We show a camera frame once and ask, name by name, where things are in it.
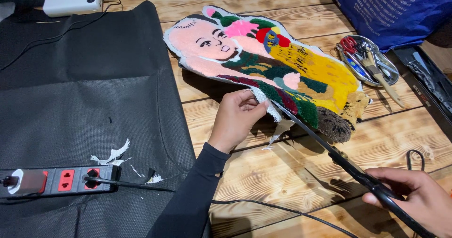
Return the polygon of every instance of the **red scissors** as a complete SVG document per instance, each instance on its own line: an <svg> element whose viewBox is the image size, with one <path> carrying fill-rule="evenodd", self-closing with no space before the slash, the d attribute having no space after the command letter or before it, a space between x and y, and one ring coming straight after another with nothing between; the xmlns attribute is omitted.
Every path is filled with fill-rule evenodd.
<svg viewBox="0 0 452 238"><path fill-rule="evenodd" d="M358 43L356 43L356 41L352 37L341 39L340 44L342 45L344 50L348 51L351 54L358 52L358 50L355 48Z"/></svg>

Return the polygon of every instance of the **scissors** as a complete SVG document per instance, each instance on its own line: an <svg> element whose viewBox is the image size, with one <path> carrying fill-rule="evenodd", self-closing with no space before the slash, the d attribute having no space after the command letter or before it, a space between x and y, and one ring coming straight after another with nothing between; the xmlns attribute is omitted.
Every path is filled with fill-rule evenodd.
<svg viewBox="0 0 452 238"><path fill-rule="evenodd" d="M391 198L395 198L401 201L405 201L404 197L397 195L391 189L386 187L381 181L375 177L365 173L358 165L351 161L347 154L337 149L335 146L331 146L314 133L307 125L302 123L294 114L289 110L282 107L280 104L272 100L273 104L281 109L289 118L304 129L309 136L313 137L325 150L328 151L328 156L333 162L342 167L349 175L351 175L358 183L370 190L372 194L380 200L381 204L387 209L392 211L400 220L402 220L408 227L410 227L415 233L422 238L435 238L435 235L427 231L423 226L417 223L411 218L400 206L398 206Z"/></svg>
<svg viewBox="0 0 452 238"><path fill-rule="evenodd" d="M356 41L352 37L341 39L340 44L342 45L344 50L348 51L351 54L358 52L358 50L355 48L358 43L356 43Z"/></svg>

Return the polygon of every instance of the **black cable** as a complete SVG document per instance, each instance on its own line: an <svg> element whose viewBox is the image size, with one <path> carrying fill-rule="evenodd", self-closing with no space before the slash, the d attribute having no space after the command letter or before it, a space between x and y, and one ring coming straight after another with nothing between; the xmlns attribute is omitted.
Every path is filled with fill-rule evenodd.
<svg viewBox="0 0 452 238"><path fill-rule="evenodd" d="M425 169L424 155L415 149L411 149L406 152L406 166L408 167L408 170L413 170L413 167L411 166L411 152L417 153L421 157L421 171L424 171Z"/></svg>
<svg viewBox="0 0 452 238"><path fill-rule="evenodd" d="M170 189L152 187L152 186L139 184L139 183L132 183L132 182L120 182L120 181L109 180L109 179L104 179L104 178L100 178L100 177L88 177L88 176L86 176L83 179L85 181L95 181L95 182L98 182L98 183L106 183L106 184L111 184L111 185L116 185L116 186L123 186L123 187L129 187L129 188L136 188L136 189L176 192L175 190L170 190Z"/></svg>
<svg viewBox="0 0 452 238"><path fill-rule="evenodd" d="M25 48L20 52L20 54L19 54L18 56L16 56L16 57L15 57L10 63L8 63L6 66L4 66L3 68L1 68L1 69L0 69L0 72L3 71L4 69L6 69L7 67L11 66L11 64L13 64L14 62L16 62L16 61L17 61L24 53L26 53L28 50L30 50L30 49L32 49L32 48L34 48L34 47L36 47L36 46L42 45L42 44L49 44L49 43L53 43L53 42L59 41L59 40L60 40L67 32L69 32L70 30L83 28L83 27L85 27L85 26L87 26L87 25L89 25L89 24L92 24L92 23L94 23L95 21L99 20L100 18L102 18L102 17L107 13L107 10L110 8L110 6L122 4L122 3L121 3L121 0L118 0L118 1L119 1L119 2L116 2L116 3L113 3L113 4L109 4L109 5L105 8L105 11L104 11L98 18L96 18L96 19L88 20L88 21L84 20L84 21L73 22L73 23L71 23L71 25L67 28L67 30L66 30L65 32L61 33L61 34L58 35L58 36L51 37L51 38L47 38L47 39L38 39L38 40L31 41L30 43L28 43L28 44L25 46ZM87 24L85 24L85 25L83 25L83 26L81 26L81 27L78 27L78 28L71 28L73 25L78 24L78 23L87 23ZM29 46L30 46L31 44L33 44L33 43L41 42L41 41L47 41L47 40L52 40L52 39L57 39L57 40L56 40L56 41L53 41L53 42L39 43L39 44L37 44L37 45L34 45L34 46L29 47Z"/></svg>
<svg viewBox="0 0 452 238"><path fill-rule="evenodd" d="M350 233L349 231L347 231L347 230L345 230L345 229L342 229L342 228L340 228L340 227L338 227L338 226L336 226L336 225L334 225L334 224L331 224L331 223L328 222L328 221L325 221L325 220L323 220L323 219L314 217L314 216L309 215L309 214L304 213L304 212L292 210L292 209L285 208L285 207L282 207L282 206L276 206L276 205L267 204L267 203L260 202L260 201L256 201L256 200L249 200L249 199L238 199L238 200L232 200L232 201L217 201L217 200L212 200L212 203L213 203L213 204L217 204L217 205L228 205L228 204L233 204L233 203L237 203L237 202L252 202L252 203L256 203L256 204L263 205L263 206L268 206L268 207L272 207L272 208L276 208L276 209L280 209L280 210L284 210L284 211L293 212L293 213L296 213L296 214L298 214L298 215L302 215L302 216L305 216L305 217L308 217L308 218L312 218L313 220L317 220L317 221L319 221L319 222L321 222L321 223L323 223L323 224L325 224L325 225L328 225L328 226L330 226L330 227L332 227L332 228L334 228L334 229L336 229L336 230L338 230L338 231L341 231L342 233L344 233L344 234L346 234L346 235L348 235L348 236L350 236L350 237L352 237L352 238L359 238L358 236L356 236L356 235Z"/></svg>

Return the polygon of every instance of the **pink flower design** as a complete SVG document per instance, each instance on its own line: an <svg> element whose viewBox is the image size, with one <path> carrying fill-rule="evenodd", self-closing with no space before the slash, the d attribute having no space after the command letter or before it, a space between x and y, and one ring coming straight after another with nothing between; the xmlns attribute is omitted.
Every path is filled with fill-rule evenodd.
<svg viewBox="0 0 452 238"><path fill-rule="evenodd" d="M225 28L224 32L229 36L246 36L247 33L252 33L252 29L258 30L258 24L252 24L244 20L237 20Z"/></svg>
<svg viewBox="0 0 452 238"><path fill-rule="evenodd" d="M212 17L213 13L215 13L215 10L214 9L207 9L206 13L207 13L208 16Z"/></svg>

